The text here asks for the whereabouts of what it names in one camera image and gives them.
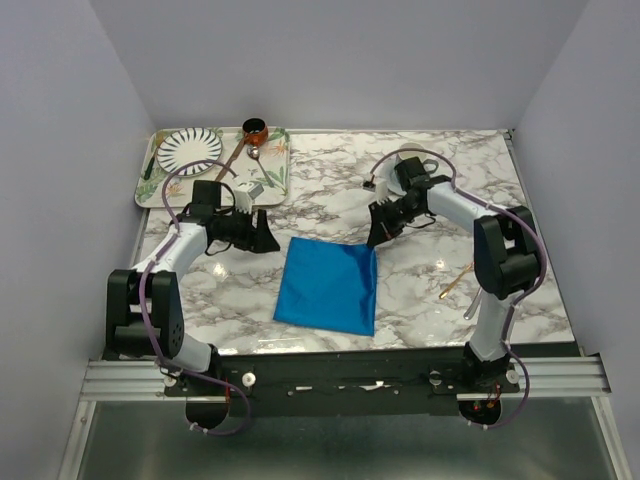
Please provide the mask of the blue satin napkin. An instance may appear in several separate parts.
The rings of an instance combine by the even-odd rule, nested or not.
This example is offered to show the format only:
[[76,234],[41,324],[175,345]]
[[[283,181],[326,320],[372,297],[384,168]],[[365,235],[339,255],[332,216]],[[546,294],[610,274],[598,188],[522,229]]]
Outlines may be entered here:
[[372,336],[376,293],[373,249],[294,237],[274,319],[298,327]]

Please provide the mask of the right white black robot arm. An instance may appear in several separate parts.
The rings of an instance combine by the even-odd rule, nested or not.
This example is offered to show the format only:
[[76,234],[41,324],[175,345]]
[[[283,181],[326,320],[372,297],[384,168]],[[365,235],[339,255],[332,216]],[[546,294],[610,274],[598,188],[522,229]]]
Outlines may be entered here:
[[532,214],[526,207],[491,204],[456,185],[456,175],[432,176],[417,157],[401,161],[396,176],[403,195],[391,200],[386,183],[374,173],[363,188],[375,193],[367,246],[398,237],[421,215],[441,216],[473,236],[473,268],[480,287],[479,317],[468,342],[472,359],[460,367],[460,379],[480,392],[496,380],[493,362],[510,354],[508,342],[516,306],[538,289],[547,257]]

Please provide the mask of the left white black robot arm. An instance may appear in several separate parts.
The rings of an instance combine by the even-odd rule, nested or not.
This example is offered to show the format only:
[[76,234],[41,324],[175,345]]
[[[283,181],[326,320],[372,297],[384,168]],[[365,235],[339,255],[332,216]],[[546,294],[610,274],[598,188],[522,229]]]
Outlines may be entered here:
[[161,243],[128,270],[107,280],[106,348],[140,358],[155,356],[163,366],[188,371],[187,382],[201,395],[214,393],[222,380],[217,348],[186,333],[179,281],[216,241],[253,254],[280,250],[264,209],[254,201],[259,184],[235,189],[197,180],[191,201],[179,213]]

